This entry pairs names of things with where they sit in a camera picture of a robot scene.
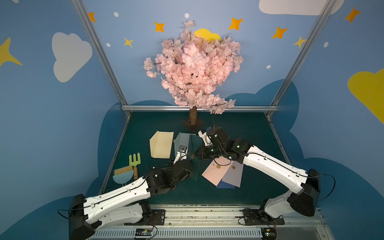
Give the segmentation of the light teal envelope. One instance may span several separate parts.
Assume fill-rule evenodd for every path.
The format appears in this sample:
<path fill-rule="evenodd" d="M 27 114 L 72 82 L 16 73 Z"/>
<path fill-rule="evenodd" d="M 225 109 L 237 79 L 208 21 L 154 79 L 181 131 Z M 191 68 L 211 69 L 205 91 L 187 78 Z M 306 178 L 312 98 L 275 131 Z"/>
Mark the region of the light teal envelope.
<path fill-rule="evenodd" d="M 181 147 L 186 147 L 185 154 L 189 153 L 191 148 L 191 136 L 195 136 L 195 134 L 179 133 L 176 136 L 176 139 L 174 140 L 175 156 L 178 155 Z"/>

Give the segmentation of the cream yellow envelope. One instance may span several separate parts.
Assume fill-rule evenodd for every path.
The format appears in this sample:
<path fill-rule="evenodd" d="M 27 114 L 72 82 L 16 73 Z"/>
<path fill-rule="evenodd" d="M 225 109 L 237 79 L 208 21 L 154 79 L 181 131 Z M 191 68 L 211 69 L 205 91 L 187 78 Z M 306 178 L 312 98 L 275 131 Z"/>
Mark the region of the cream yellow envelope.
<path fill-rule="evenodd" d="M 173 143 L 173 132 L 157 131 L 150 138 L 151 157 L 155 159 L 169 159 Z"/>

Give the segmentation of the dark green envelope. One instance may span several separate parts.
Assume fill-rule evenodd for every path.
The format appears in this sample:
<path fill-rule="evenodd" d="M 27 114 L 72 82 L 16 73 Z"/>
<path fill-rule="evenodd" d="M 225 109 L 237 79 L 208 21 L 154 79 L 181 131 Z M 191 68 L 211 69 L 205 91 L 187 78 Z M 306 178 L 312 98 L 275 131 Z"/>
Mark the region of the dark green envelope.
<path fill-rule="evenodd" d="M 192 164 L 192 172 L 187 179 L 188 182 L 196 182 L 199 176 L 200 159 L 197 155 L 199 147 L 203 144 L 203 140 L 198 135 L 189 135 L 189 145 L 187 160 Z"/>

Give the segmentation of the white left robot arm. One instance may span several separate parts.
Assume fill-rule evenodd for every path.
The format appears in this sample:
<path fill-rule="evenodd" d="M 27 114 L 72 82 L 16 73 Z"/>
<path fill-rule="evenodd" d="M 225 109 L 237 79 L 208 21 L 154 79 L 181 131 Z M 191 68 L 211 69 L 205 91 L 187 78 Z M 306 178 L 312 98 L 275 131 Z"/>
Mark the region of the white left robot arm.
<path fill-rule="evenodd" d="M 184 159 L 167 168 L 155 168 L 136 181 L 114 191 L 86 198 L 72 198 L 68 209 L 69 239 L 85 240 L 106 225 L 102 218 L 137 201 L 166 194 L 190 177 L 193 164 Z"/>

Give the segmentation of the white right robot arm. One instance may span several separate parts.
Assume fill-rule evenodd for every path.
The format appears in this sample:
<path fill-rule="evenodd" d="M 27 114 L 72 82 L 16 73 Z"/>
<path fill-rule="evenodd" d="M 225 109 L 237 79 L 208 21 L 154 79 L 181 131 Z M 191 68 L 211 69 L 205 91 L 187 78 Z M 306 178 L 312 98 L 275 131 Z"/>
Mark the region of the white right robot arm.
<path fill-rule="evenodd" d="M 200 159 L 224 157 L 259 170 L 288 188 L 286 193 L 263 201 L 255 212 L 256 219 L 261 223 L 270 223 L 293 212 L 306 217 L 314 216 L 318 202 L 321 201 L 319 196 L 323 175 L 318 171 L 293 167 L 247 140 L 232 140 L 220 127 L 199 131 L 198 135 L 204 142 L 197 151 Z"/>

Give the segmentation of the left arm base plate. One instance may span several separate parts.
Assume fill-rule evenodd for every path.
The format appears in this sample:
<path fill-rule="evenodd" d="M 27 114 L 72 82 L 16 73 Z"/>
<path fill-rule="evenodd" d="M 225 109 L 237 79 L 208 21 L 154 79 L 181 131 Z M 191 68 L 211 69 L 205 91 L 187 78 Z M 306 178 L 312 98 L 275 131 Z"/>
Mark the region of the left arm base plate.
<path fill-rule="evenodd" d="M 143 213 L 142 218 L 134 223 L 133 225 L 142 226 L 142 225 L 154 225 L 154 226 L 163 226 L 165 224 L 166 210 L 151 210 L 150 212 Z"/>

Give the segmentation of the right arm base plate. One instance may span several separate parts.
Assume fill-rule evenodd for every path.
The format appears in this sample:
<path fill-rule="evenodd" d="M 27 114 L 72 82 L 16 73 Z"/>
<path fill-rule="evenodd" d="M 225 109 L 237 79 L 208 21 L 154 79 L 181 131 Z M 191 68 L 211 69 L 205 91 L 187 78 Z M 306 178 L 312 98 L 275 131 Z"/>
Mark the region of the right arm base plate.
<path fill-rule="evenodd" d="M 264 210 L 245 208 L 242 210 L 246 226 L 256 225 L 284 225 L 285 221 L 282 216 L 273 218 L 267 215 Z"/>

